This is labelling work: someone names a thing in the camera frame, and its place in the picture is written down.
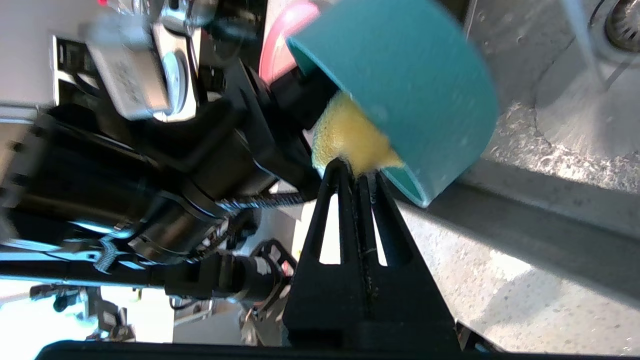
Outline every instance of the wire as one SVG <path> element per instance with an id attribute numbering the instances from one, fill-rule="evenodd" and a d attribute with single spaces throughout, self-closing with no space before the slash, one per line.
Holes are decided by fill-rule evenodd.
<path id="1" fill-rule="evenodd" d="M 171 309 L 172 309 L 172 310 L 174 310 L 174 311 L 185 310 L 187 307 L 192 306 L 193 304 L 195 304 L 195 303 L 197 303 L 197 302 L 198 302 L 198 299 L 193 299 L 192 301 L 189 301 L 189 302 L 188 302 L 188 303 L 186 303 L 186 304 L 182 304 L 182 305 L 178 305 L 178 306 L 176 306 L 176 305 L 173 303 L 173 299 L 172 299 L 172 298 L 169 298 L 169 306 L 170 306 L 170 307 L 171 307 Z"/>

